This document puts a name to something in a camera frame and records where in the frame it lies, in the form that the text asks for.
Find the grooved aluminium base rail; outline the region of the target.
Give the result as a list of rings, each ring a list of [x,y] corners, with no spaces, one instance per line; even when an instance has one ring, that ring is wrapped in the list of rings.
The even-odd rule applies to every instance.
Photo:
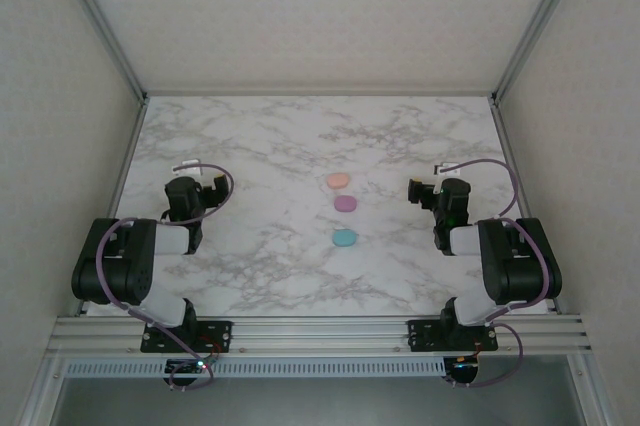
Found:
[[[408,356],[407,316],[231,317],[228,357]],[[578,315],[515,315],[502,321],[529,356],[590,354]],[[47,357],[141,357],[144,323],[130,317],[63,317]]]

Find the aluminium frame post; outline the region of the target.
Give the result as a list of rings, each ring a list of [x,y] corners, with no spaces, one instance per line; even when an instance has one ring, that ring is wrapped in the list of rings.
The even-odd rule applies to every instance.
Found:
[[[514,52],[491,93],[492,104],[498,108],[506,98],[526,64],[530,54],[548,25],[561,0],[540,0]]]
[[[83,9],[87,19],[91,23],[98,39],[103,44],[111,61],[115,65],[119,74],[125,81],[128,89],[133,94],[136,101],[144,106],[146,104],[147,93],[144,91],[133,67],[111,28],[107,17],[97,0],[77,0]]]

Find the aluminium lower frame bar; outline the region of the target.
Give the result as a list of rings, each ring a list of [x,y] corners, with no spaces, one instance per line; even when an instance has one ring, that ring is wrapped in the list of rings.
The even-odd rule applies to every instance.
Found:
[[[50,426],[67,369],[68,360],[64,357],[42,360],[16,426]]]
[[[586,426],[622,426],[592,355],[567,356],[571,379]]]

